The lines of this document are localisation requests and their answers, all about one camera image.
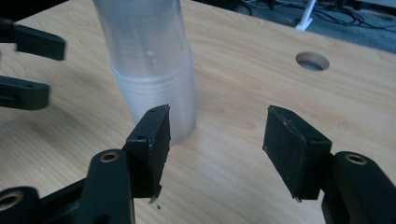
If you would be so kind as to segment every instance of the stacked plastic cups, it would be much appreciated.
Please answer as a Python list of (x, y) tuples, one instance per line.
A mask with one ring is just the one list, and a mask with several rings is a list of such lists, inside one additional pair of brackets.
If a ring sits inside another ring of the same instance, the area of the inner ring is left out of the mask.
[(191, 45), (179, 0), (93, 0), (108, 63), (135, 123), (169, 104), (171, 145), (187, 138), (196, 117)]

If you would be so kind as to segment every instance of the wire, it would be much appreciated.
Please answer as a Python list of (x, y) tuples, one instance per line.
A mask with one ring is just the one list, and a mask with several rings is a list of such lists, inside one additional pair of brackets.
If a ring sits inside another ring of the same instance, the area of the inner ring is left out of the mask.
[[(254, 3), (257, 3), (257, 0), (240, 0), (241, 3), (248, 8), (250, 12), (250, 16), (252, 15), (252, 10), (250, 6), (260, 8), (260, 9), (268, 9), (269, 7), (260, 7), (258, 5), (255, 5)], [(276, 1), (277, 3), (280, 3), (279, 5), (276, 5), (276, 7), (291, 7), (291, 8), (296, 8), (300, 10), (305, 10), (305, 4), (301, 4), (302, 2), (305, 2), (305, 0), (302, 1), (297, 1), (297, 2), (284, 2), (284, 1)], [(360, 28), (365, 28), (365, 29), (376, 29), (376, 30), (382, 30), (382, 31), (387, 31), (391, 33), (396, 33), (396, 30), (392, 30), (389, 28), (396, 27), (396, 24), (391, 24), (391, 25), (386, 25), (386, 26), (375, 26), (372, 25), (369, 22), (366, 22), (365, 19), (363, 18), (362, 15), (353, 12), (350, 9), (343, 8), (343, 7), (337, 7), (336, 6), (337, 1), (333, 2), (328, 2), (328, 3), (317, 3), (313, 9), (313, 14), (318, 17), (320, 20), (338, 24), (338, 25), (343, 25), (343, 26), (350, 26), (350, 27), (360, 27)], [(338, 13), (342, 14), (344, 16), (347, 16), (347, 19), (342, 20), (338, 19), (335, 16), (330, 15), (329, 13)]]
[[(305, 6), (301, 4), (294, 4), (294, 3), (288, 3), (284, 7), (291, 7), (291, 8), (297, 8), (304, 10)], [(344, 16), (348, 16), (350, 21), (345, 21), (338, 19), (332, 15), (329, 14), (331, 13), (339, 13)], [(315, 6), (313, 10), (313, 14), (318, 17), (320, 20), (327, 21), (330, 23), (334, 24), (339, 24), (343, 26), (353, 26), (353, 27), (360, 27), (360, 28), (366, 28), (366, 29), (376, 29), (376, 30), (382, 30), (382, 31), (387, 31), (391, 33), (396, 33), (396, 30), (391, 30), (389, 28), (396, 27), (396, 24), (392, 25), (387, 25), (387, 26), (375, 26), (372, 25), (371, 23), (368, 23), (365, 21), (362, 15), (353, 12), (350, 9), (346, 8), (340, 8), (336, 6), (329, 6), (329, 5), (322, 5), (322, 6)]]
[[(253, 3), (257, 3), (257, 0), (241, 0), (242, 3), (248, 4), (250, 6), (256, 7), (256, 8), (260, 8), (260, 9), (269, 9), (269, 7), (260, 7), (258, 5), (255, 5)], [(275, 7), (283, 7), (292, 3), (289, 2), (281, 2), (281, 1), (276, 1), (277, 3), (281, 3), (279, 5), (275, 5)]]
[(250, 15), (250, 16), (253, 15), (253, 11), (252, 11), (251, 8), (248, 6), (247, 2), (244, 1), (244, 0), (240, 0), (240, 1), (241, 1), (242, 5), (243, 5), (245, 8), (247, 8), (247, 10), (248, 10), (248, 12), (249, 12), (249, 15)]

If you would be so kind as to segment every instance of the white object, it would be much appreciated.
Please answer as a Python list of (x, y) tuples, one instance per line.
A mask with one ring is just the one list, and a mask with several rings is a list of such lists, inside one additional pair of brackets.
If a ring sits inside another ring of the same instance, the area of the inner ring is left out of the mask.
[(109, 66), (137, 123), (170, 105), (171, 145), (187, 138), (196, 117), (193, 58), (179, 0), (93, 0)]
[(303, 17), (301, 18), (300, 22), (297, 24), (296, 29), (297, 30), (306, 30), (306, 28), (311, 24), (312, 18), (312, 10), (314, 9), (316, 0), (308, 0), (308, 3), (306, 4), (305, 10)]

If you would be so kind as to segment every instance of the table surface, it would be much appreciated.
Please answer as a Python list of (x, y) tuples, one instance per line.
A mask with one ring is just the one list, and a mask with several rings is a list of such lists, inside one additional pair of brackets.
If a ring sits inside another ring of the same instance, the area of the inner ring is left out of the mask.
[[(332, 153), (368, 156), (396, 182), (395, 55), (181, 2), (195, 60), (196, 127), (171, 147), (160, 198), (134, 200), (137, 223), (324, 223), (321, 201), (295, 202), (262, 151), (269, 105), (311, 123), (333, 141)], [(84, 177), (96, 153), (122, 147), (134, 124), (107, 67), (92, 1), (20, 23), (68, 45), (64, 62), (0, 46), (3, 75), (51, 85), (45, 109), (0, 108), (0, 189), (35, 186), (45, 196)], [(295, 58), (304, 51), (330, 67), (302, 68)]]

